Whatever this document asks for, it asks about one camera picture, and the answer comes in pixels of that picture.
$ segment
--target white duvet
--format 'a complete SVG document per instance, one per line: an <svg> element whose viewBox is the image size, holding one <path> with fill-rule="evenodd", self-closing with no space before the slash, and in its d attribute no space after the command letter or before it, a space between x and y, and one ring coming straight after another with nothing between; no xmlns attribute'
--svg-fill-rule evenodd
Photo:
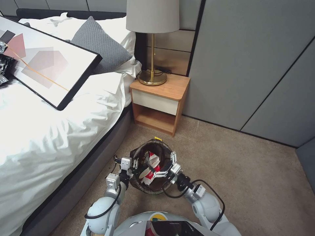
<svg viewBox="0 0 315 236"><path fill-rule="evenodd" d="M0 87L1 236L19 235L25 220L117 122L126 99L121 75L115 76L116 94L106 91L114 74L90 77L63 111L16 80Z"/></svg>

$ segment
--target gray knit pillow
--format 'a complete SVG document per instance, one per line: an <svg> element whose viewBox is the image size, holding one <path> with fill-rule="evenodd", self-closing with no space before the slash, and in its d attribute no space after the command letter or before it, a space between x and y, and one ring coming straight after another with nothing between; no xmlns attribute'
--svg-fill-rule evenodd
<svg viewBox="0 0 315 236"><path fill-rule="evenodd" d="M71 43L99 53L102 60L95 68L95 74L112 72L132 55L104 32L102 27L90 16L76 32Z"/></svg>

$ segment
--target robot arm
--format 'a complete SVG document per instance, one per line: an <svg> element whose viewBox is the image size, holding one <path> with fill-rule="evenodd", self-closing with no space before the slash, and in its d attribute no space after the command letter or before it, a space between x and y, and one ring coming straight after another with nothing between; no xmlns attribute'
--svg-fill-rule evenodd
<svg viewBox="0 0 315 236"><path fill-rule="evenodd" d="M106 236L112 236L114 233L120 214L120 205L128 188L130 178L128 170L132 160L129 157L123 157L115 161L120 163L120 173L107 176L104 197L98 199L89 208L85 215L86 222L81 236L91 236L91 232Z"/></svg>
<svg viewBox="0 0 315 236"><path fill-rule="evenodd" d="M171 153L171 160L170 168L167 171L155 172L154 177L168 177L172 184L177 184L178 190L181 191L182 195L191 203L194 214L200 220L203 227L213 230L219 233L219 235L241 236L236 227L232 225L224 215L224 203L223 210L221 210L216 197L208 193L204 186L195 183L204 181L196 180L190 182L190 178L183 174L181 166L177 163L175 152Z"/></svg>

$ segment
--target gray upholstered bed base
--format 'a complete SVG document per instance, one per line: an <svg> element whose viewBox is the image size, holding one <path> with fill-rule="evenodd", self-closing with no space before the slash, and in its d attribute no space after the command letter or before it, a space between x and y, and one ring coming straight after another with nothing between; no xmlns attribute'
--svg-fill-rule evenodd
<svg viewBox="0 0 315 236"><path fill-rule="evenodd" d="M22 236L49 235L82 198L123 141L131 122L129 110L75 175L53 196L22 232Z"/></svg>

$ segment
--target brass lamp base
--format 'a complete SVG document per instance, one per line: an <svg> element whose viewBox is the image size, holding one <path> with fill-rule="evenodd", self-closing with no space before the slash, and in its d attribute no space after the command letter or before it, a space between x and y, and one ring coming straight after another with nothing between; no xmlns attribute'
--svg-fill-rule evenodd
<svg viewBox="0 0 315 236"><path fill-rule="evenodd" d="M144 85L156 86L166 82L166 74L159 70L154 70L153 79L151 79L151 71L144 70L138 75L138 80Z"/></svg>

